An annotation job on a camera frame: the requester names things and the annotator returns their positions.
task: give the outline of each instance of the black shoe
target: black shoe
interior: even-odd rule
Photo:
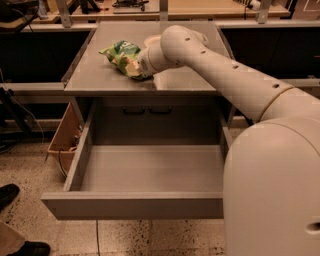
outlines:
[[[15,184],[0,187],[0,211],[15,199],[19,191],[19,187]]]
[[[49,254],[50,246],[48,244],[26,241],[19,251],[8,256],[48,256]]]

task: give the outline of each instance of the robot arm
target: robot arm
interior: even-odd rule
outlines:
[[[168,68],[188,66],[254,122],[305,112],[315,112],[319,116],[320,105],[316,104],[316,98],[211,51],[207,42],[208,39],[198,32],[171,26],[163,32],[160,42],[141,52],[138,58],[140,72],[150,75]],[[285,103],[279,108],[280,98]]]
[[[228,256],[320,253],[320,101],[208,49],[206,38],[169,27],[139,56],[140,72],[188,66],[257,122],[225,163]]]

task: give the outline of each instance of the green bag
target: green bag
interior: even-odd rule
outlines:
[[[122,40],[112,46],[99,51],[105,55],[109,62],[115,65],[124,75],[143,80],[146,75],[141,74],[136,68],[136,59],[140,52],[140,48],[135,44]]]

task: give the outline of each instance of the empty drawer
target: empty drawer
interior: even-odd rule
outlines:
[[[215,97],[95,99],[57,219],[222,218],[222,124]]]

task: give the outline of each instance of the speckled floor tile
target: speckled floor tile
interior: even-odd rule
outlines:
[[[29,241],[50,244],[50,256],[98,255],[95,221],[58,221],[40,201],[61,191],[64,177],[46,152],[49,143],[20,143],[0,154],[0,186],[15,183],[17,198],[1,220]],[[224,255],[223,220],[104,220],[98,222],[101,256]]]

